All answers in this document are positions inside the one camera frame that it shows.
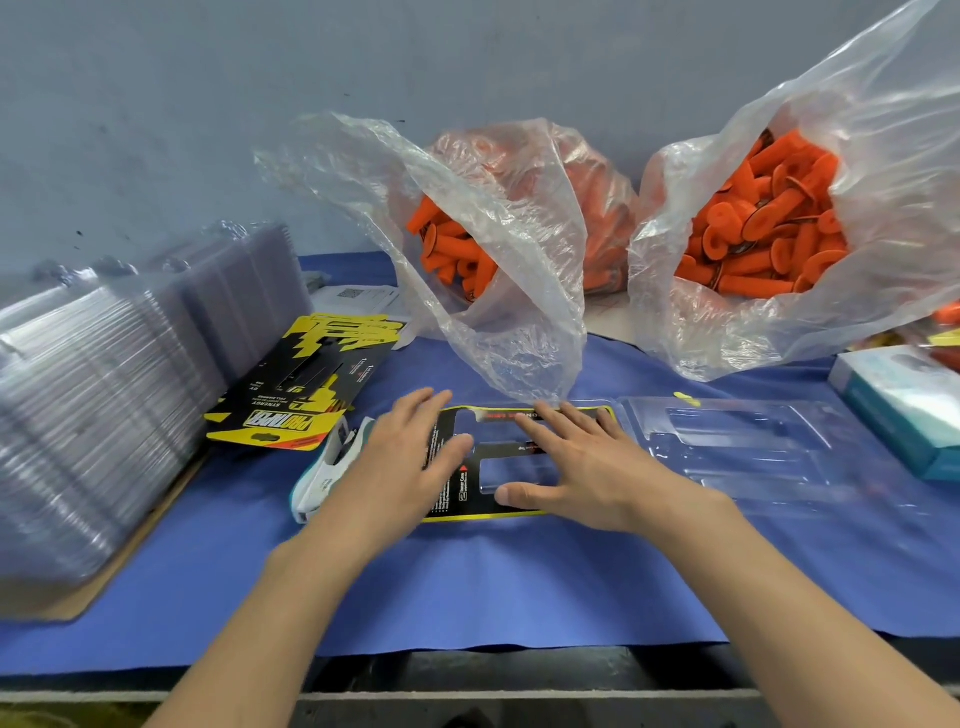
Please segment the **black and yellow packaging card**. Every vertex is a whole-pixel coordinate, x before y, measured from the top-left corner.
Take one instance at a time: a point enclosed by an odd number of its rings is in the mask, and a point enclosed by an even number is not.
[[[206,413],[207,438],[316,449],[393,349],[403,326],[383,315],[300,316]]]
[[[600,406],[578,407],[594,419]],[[615,417],[612,407],[604,406]],[[511,516],[541,516],[542,511],[522,511],[502,506],[493,498],[504,483],[524,481],[557,485],[559,474],[550,456],[516,426],[518,413],[534,420],[540,416],[529,407],[449,407],[440,413],[427,451],[429,464],[447,440],[468,433],[473,451],[446,482],[433,509],[423,522],[482,521]]]

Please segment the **blue table surface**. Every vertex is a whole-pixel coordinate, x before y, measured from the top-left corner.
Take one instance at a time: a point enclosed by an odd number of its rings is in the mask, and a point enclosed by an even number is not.
[[[395,283],[383,254],[310,256],[332,283]],[[830,360],[700,384],[633,347],[590,336],[572,399],[624,396],[819,400]],[[504,401],[444,342],[396,352],[357,399],[356,418],[421,386],[455,402]],[[862,442],[882,453],[867,430]],[[297,532],[288,497],[309,453],[218,447],[195,481],[90,610],[67,624],[0,624],[0,674],[52,674],[196,661],[252,587],[270,550]],[[914,481],[928,517],[759,519],[795,564],[876,630],[960,636],[960,497]],[[552,517],[436,523],[373,562],[318,653],[721,642],[669,563],[632,536]]]

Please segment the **gray wall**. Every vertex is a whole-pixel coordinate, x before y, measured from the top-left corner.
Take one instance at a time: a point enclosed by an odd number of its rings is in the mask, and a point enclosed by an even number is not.
[[[262,182],[294,116],[440,130],[545,116],[637,180],[900,0],[0,0],[4,269],[127,255],[217,218],[366,243]]]

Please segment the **protaper logo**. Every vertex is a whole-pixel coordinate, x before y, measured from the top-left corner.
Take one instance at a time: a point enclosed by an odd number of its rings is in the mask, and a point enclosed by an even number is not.
[[[269,427],[270,429],[292,429],[304,432],[310,427],[312,417],[294,415],[290,412],[268,412],[262,409],[253,410],[244,427]]]

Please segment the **teal and white box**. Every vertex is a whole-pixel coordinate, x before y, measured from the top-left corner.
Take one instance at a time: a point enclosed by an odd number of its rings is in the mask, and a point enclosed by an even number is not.
[[[960,375],[911,346],[842,353],[829,382],[925,480],[960,480]]]

